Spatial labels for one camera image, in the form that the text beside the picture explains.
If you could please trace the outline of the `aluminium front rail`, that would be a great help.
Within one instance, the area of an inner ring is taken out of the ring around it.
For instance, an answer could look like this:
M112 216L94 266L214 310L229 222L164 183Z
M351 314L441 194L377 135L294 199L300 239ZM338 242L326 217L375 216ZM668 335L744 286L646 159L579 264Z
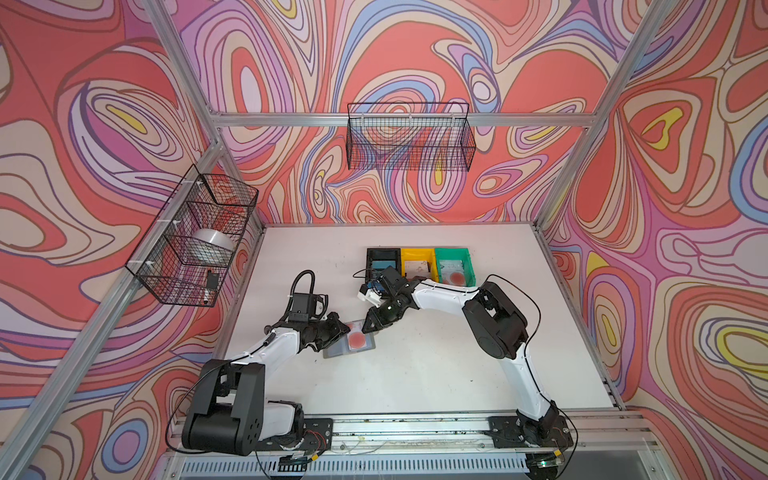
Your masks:
M661 441L642 414L626 410L570 410L542 444L515 434L511 411L307 415L307 439L297 450L263 443L261 456L300 452L332 455L442 454L486 451L563 453L656 451Z

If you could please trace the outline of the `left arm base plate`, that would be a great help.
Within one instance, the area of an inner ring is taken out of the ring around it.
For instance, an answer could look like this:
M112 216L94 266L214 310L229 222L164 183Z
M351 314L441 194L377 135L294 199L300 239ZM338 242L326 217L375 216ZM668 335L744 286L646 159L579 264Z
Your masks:
M304 419L284 435L272 436L256 444L256 452L320 453L332 446L334 420L330 417Z

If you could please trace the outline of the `yellow plastic bin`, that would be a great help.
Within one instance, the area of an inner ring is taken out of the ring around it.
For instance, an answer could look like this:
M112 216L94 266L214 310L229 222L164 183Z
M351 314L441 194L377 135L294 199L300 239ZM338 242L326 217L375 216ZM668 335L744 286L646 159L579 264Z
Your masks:
M403 248L401 250L402 275L408 279L438 281L434 248Z

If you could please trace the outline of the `small black device in basket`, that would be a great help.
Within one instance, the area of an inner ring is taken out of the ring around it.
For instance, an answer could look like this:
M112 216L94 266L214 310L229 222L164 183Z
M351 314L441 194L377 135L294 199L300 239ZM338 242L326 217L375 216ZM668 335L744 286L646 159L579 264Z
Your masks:
M219 290L220 274L213 270L208 270L205 276L205 293L207 295L216 295Z

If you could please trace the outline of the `white card with red dot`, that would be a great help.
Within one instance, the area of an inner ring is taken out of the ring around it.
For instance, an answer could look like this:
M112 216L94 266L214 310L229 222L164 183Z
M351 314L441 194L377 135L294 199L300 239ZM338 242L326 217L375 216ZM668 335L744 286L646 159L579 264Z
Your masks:
M361 352L375 348L373 334L364 334L362 332L363 323L363 321L357 321L349 325L350 332L347 334L347 346L351 352Z

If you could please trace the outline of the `blue cards in black bin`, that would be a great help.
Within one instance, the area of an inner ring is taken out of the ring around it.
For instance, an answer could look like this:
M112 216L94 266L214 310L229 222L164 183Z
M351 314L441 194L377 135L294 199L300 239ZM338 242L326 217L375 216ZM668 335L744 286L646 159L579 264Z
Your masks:
M371 279L377 278L387 268L401 271L399 249L372 249L367 254L368 273Z

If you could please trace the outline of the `card in green bin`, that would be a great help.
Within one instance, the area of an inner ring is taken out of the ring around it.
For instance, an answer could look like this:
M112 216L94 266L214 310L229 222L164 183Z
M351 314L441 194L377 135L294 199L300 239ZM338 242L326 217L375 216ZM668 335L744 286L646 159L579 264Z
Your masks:
M465 287L467 285L463 261L443 260L439 263L439 266L442 283L458 287Z

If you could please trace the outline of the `white tape roll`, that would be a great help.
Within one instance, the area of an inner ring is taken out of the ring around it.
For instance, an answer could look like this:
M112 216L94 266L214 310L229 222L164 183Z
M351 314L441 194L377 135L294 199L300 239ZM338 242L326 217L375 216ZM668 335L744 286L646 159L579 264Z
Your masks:
M194 232L193 237L196 240L213 245L215 247L233 251L235 243L231 237L219 230L211 228L201 228Z

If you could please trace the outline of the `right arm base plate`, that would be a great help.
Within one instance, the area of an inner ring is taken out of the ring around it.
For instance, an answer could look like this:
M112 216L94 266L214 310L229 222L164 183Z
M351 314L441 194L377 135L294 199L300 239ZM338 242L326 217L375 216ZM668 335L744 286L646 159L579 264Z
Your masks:
M537 422L517 416L491 416L484 434L495 448L567 449L574 445L573 430L557 416L546 434Z

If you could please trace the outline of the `black plastic bin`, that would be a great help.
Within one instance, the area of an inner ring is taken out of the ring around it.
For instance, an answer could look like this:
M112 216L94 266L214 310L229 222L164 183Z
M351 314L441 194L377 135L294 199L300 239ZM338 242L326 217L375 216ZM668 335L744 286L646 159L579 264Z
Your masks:
M401 272L401 250L399 248L368 248L366 252L365 284L383 280L390 286L403 283L398 280Z

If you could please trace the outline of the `green plastic bin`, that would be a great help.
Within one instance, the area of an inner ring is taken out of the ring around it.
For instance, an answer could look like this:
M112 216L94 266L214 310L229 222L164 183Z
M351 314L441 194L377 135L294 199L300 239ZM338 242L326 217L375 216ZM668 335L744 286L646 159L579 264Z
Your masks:
M467 248L436 248L436 265L440 283L457 287L474 287L476 275Z

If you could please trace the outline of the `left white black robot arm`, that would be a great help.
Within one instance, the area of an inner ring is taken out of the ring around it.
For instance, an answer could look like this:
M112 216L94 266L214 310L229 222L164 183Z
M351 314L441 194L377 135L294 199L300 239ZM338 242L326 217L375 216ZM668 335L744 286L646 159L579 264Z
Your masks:
M301 448L313 435L304 425L301 404L266 398L267 380L289 360L309 349L320 353L350 332L328 296L314 291L315 272L293 280L282 316L265 327L265 337L238 357L212 359L193 385L181 433L186 454L247 456L262 444Z

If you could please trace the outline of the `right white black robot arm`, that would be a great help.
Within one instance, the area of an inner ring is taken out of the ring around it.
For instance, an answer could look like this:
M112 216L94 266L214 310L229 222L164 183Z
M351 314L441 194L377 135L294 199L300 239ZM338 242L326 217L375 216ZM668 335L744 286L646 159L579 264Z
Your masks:
M500 361L519 395L515 426L521 440L543 446L553 439L556 422L565 415L540 385L528 351L531 336L525 315L497 283L486 280L477 287L459 287L408 280L388 267L360 286L358 298L370 304L363 324L366 334L392 326L410 309L464 317L480 349Z

